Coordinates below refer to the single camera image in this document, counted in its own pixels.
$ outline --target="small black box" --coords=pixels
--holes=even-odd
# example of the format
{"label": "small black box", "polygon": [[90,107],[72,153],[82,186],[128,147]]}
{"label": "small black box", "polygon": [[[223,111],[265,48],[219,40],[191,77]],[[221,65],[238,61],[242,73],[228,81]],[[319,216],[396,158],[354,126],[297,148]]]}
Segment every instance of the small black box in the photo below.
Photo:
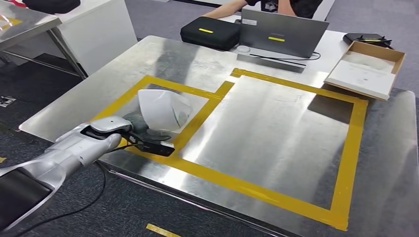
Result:
{"label": "small black box", "polygon": [[228,51],[240,39],[240,25],[209,17],[199,17],[182,27],[182,41]]}

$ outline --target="cardboard box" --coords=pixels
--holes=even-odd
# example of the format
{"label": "cardboard box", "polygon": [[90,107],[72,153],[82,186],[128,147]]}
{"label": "cardboard box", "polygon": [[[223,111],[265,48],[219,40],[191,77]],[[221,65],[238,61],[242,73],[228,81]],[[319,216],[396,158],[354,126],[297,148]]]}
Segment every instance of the cardboard box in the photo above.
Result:
{"label": "cardboard box", "polygon": [[[360,64],[347,60],[351,55],[354,58],[357,55],[361,56],[360,54],[367,55],[363,58],[364,62],[368,61],[368,58],[370,61],[374,61],[374,58],[381,59],[374,63],[383,63],[384,67],[377,69],[367,65],[368,63]],[[404,58],[403,52],[354,41],[326,78],[325,83],[387,101]]]}

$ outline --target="person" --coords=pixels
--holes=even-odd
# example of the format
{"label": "person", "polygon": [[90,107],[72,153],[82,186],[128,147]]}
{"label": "person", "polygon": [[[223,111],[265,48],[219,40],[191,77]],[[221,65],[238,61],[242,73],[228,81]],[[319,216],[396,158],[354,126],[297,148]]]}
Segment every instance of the person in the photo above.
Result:
{"label": "person", "polygon": [[260,7],[262,11],[313,18],[314,13],[323,0],[231,0],[231,2],[203,16],[210,18],[231,16],[244,6],[254,6],[259,1],[261,2]]}

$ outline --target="gray laptop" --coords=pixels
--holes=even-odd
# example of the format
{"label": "gray laptop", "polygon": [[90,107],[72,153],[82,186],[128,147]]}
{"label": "gray laptop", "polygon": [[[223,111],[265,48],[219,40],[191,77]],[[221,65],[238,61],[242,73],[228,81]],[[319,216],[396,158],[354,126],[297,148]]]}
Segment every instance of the gray laptop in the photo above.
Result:
{"label": "gray laptop", "polygon": [[328,25],[325,21],[243,9],[240,45],[310,58]]}

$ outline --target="yellow tape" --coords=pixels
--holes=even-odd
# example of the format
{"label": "yellow tape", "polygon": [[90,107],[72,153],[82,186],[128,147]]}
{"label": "yellow tape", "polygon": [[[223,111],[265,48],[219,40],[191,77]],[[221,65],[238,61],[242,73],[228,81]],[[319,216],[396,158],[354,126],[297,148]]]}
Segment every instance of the yellow tape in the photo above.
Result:
{"label": "yellow tape", "polygon": [[7,22],[6,25],[3,25],[3,26],[0,27],[0,30],[2,30],[2,31],[8,29],[9,27],[19,25],[20,23],[22,23],[21,20],[18,20],[18,19],[13,18],[13,17],[7,17],[7,16],[4,16],[4,15],[0,15],[0,22]]}
{"label": "yellow tape", "polygon": [[285,42],[285,39],[276,38],[276,37],[272,37],[272,36],[269,36],[269,37],[268,37],[268,39],[269,39],[269,40],[279,41],[279,42]]}
{"label": "yellow tape", "polygon": [[367,112],[368,101],[360,100],[353,105],[352,115],[349,121],[348,134],[343,146],[342,157],[340,159],[337,172],[335,191],[331,204],[331,211],[336,215],[336,219],[342,226],[338,229],[346,229],[351,206],[352,188],[355,180],[356,165],[358,163],[359,146],[361,144],[362,130],[364,127],[364,118]]}
{"label": "yellow tape", "polygon": [[165,229],[162,229],[162,228],[160,228],[158,226],[155,226],[155,225],[152,225],[150,223],[147,224],[146,229],[151,230],[153,232],[156,232],[156,233],[161,234],[161,235],[166,236],[166,237],[181,237],[181,236],[178,236],[177,234],[174,234],[170,231],[167,231]]}
{"label": "yellow tape", "polygon": [[210,31],[210,30],[206,30],[206,29],[202,29],[202,28],[199,28],[199,30],[203,31],[203,32],[207,32],[207,33],[214,33],[214,31]]}
{"label": "yellow tape", "polygon": [[123,104],[130,101],[138,90],[144,88],[147,84],[150,83],[208,98],[206,104],[200,109],[200,111],[195,115],[195,117],[192,118],[192,120],[186,125],[182,132],[173,141],[173,144],[175,146],[175,152],[170,157],[162,157],[150,153],[143,153],[136,148],[127,148],[127,150],[137,155],[154,160],[156,162],[195,175],[204,180],[216,183],[225,188],[248,195],[255,199],[275,205],[277,207],[292,211],[294,213],[311,218],[313,220],[334,226],[337,229],[346,230],[352,186],[359,151],[359,144],[361,140],[363,121],[368,102],[356,97],[343,95],[340,93],[311,87],[293,81],[274,78],[242,69],[234,69],[231,75],[234,77],[240,77],[241,75],[245,75],[255,79],[261,79],[264,81],[289,86],[296,89],[301,89],[308,92],[317,93],[319,95],[335,98],[338,100],[354,103],[349,123],[348,135],[344,143],[342,159],[340,161],[339,166],[339,173],[337,175],[335,193],[332,200],[332,207],[330,210],[269,190],[267,188],[238,179],[228,174],[221,173],[208,167],[204,167],[202,165],[184,160],[178,156],[178,152],[183,149],[186,143],[192,138],[195,132],[201,127],[204,121],[210,116],[213,110],[217,107],[217,105],[222,101],[224,96],[232,88],[232,86],[234,85],[234,83],[232,82],[225,81],[216,92],[208,92],[186,85],[178,84],[172,81],[163,80],[151,76],[145,76],[136,85],[134,85],[125,94],[123,94],[119,99],[117,99],[107,108],[105,108],[102,112],[100,112],[94,119],[99,119],[105,116],[112,115]]}

